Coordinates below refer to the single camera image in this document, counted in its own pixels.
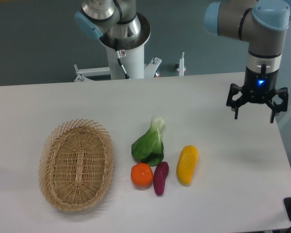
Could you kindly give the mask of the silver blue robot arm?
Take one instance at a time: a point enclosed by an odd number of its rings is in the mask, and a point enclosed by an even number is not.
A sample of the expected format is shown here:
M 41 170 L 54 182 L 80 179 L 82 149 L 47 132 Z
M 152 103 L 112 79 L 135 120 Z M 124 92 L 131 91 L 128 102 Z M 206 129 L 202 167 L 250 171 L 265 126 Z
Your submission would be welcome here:
M 289 26 L 290 6 L 282 0 L 229 0 L 211 3 L 204 14 L 206 31 L 249 44 L 242 86 L 230 86 L 226 104 L 234 112 L 246 103 L 266 104 L 271 119 L 288 108 L 288 90 L 276 89 Z M 144 63 L 151 28 L 134 0 L 85 0 L 75 13 L 78 27 L 106 48 L 111 78 L 154 78 L 161 59 Z

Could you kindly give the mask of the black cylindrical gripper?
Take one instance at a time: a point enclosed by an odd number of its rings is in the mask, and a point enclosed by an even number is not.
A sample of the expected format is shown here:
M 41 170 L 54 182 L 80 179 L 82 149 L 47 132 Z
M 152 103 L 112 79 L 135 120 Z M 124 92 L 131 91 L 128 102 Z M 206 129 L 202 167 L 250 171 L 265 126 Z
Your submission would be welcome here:
M 230 85 L 226 106 L 231 107 L 235 113 L 234 119 L 238 119 L 239 108 L 246 103 L 264 104 L 271 109 L 270 123 L 274 122 L 275 116 L 288 109 L 289 91 L 287 87 L 275 89 L 278 71 L 266 72 L 265 65 L 260 67 L 259 72 L 246 68 L 244 84 L 242 87 L 232 83 Z M 278 96 L 281 103 L 277 104 L 273 98 Z

